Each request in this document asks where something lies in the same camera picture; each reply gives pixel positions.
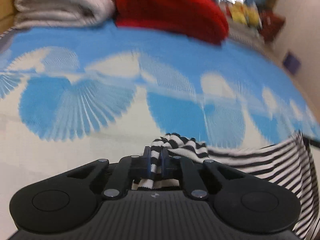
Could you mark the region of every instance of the black and white striped towel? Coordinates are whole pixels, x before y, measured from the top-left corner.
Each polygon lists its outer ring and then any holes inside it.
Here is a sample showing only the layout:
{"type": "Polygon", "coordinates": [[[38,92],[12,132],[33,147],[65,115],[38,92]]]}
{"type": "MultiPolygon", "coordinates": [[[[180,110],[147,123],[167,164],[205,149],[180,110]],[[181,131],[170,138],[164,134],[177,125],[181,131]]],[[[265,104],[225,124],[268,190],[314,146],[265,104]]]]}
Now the black and white striped towel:
{"type": "Polygon", "coordinates": [[[14,27],[13,28],[9,28],[8,30],[4,31],[3,33],[0,33],[0,39],[2,39],[4,36],[6,36],[10,32],[12,32],[13,30],[15,30],[14,27]]]}
{"type": "Polygon", "coordinates": [[[133,184],[133,189],[159,189],[178,186],[177,180],[161,180],[159,156],[162,147],[171,156],[190,158],[196,163],[213,159],[235,169],[266,179],[292,191],[300,200],[301,213],[293,231],[305,238],[319,213],[319,196],[316,170],[309,149],[306,149],[301,132],[287,140],[262,149],[221,149],[208,147],[176,133],[166,134],[151,145],[151,176],[133,184]]]}

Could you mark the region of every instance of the white folded towel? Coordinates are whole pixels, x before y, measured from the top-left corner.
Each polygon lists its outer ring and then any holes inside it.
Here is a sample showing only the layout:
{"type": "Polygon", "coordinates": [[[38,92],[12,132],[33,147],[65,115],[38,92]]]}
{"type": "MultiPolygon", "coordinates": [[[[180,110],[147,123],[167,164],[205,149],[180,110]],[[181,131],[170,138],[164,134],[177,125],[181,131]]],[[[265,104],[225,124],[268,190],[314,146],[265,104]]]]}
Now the white folded towel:
{"type": "Polygon", "coordinates": [[[112,0],[15,0],[16,28],[97,25],[116,10],[112,0]]]}

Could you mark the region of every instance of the blue and white blanket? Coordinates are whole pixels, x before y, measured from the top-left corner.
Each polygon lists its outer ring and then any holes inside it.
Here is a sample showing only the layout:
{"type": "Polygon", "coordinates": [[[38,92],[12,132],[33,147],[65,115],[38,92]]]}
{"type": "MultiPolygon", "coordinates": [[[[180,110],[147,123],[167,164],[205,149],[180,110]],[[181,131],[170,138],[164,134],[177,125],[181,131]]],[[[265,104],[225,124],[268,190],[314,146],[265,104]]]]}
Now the blue and white blanket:
{"type": "Polygon", "coordinates": [[[165,133],[223,148],[264,147],[299,129],[320,138],[285,73],[230,40],[217,47],[112,22],[34,28],[15,35],[0,71],[3,225],[19,187],[95,159],[142,154],[165,133]]]}

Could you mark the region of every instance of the stack of towels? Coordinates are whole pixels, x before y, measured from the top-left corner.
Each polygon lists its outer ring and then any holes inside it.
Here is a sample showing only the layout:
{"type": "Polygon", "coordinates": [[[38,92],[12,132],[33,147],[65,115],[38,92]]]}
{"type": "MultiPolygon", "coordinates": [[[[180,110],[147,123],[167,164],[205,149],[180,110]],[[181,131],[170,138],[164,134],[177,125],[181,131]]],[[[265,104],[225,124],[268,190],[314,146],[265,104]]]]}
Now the stack of towels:
{"type": "Polygon", "coordinates": [[[114,0],[15,0],[15,7],[16,28],[98,25],[116,11],[114,0]]]}
{"type": "Polygon", "coordinates": [[[15,0],[15,6],[16,28],[98,25],[117,9],[119,27],[182,33],[213,44],[220,44],[229,31],[212,0],[15,0]]]}

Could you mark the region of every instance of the red cloth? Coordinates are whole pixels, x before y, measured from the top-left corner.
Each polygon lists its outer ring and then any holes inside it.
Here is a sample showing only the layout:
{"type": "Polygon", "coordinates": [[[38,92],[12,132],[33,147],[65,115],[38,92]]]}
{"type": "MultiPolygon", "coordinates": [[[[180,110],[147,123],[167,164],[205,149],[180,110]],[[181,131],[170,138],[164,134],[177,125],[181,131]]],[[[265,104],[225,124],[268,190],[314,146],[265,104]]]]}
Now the red cloth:
{"type": "Polygon", "coordinates": [[[229,26],[223,12],[211,0],[116,0],[117,26],[145,27],[220,44],[229,26]]]}
{"type": "Polygon", "coordinates": [[[264,38],[265,42],[273,42],[282,29],[285,18],[274,14],[272,11],[263,11],[260,14],[260,19],[262,21],[262,30],[259,31],[260,35],[264,38]]]}

